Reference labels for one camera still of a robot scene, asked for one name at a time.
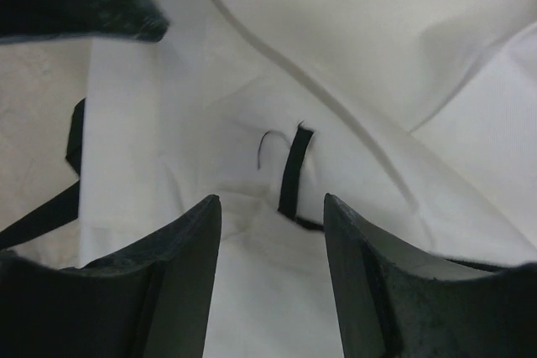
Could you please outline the beige canvas backpack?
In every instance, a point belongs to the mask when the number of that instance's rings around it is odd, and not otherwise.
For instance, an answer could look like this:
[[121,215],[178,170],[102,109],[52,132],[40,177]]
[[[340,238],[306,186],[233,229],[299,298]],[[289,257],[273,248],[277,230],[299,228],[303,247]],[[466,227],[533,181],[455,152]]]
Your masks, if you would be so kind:
[[536,266],[536,0],[154,0],[156,43],[92,40],[76,182],[1,233],[82,268],[209,195],[200,357],[347,357],[324,200],[449,260]]

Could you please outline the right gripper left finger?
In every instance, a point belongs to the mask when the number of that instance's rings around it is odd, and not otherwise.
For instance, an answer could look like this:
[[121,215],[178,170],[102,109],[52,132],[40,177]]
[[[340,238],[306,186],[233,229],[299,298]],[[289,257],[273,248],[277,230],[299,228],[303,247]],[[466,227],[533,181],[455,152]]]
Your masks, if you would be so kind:
[[200,357],[222,228],[209,195],[82,268],[1,255],[4,357]]

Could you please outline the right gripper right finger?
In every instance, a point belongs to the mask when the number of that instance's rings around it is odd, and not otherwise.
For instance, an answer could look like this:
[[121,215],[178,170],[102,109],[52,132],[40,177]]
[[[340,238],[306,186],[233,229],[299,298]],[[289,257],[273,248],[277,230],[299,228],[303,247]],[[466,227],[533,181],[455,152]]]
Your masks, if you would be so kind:
[[335,195],[324,200],[331,283],[347,357],[533,357],[536,266],[424,252]]

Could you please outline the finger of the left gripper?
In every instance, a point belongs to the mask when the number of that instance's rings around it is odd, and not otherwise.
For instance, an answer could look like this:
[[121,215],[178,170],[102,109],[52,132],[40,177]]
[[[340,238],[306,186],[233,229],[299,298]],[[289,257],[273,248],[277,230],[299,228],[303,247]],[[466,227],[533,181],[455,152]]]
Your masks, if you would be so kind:
[[80,37],[156,43],[169,20],[154,0],[1,0],[1,42]]

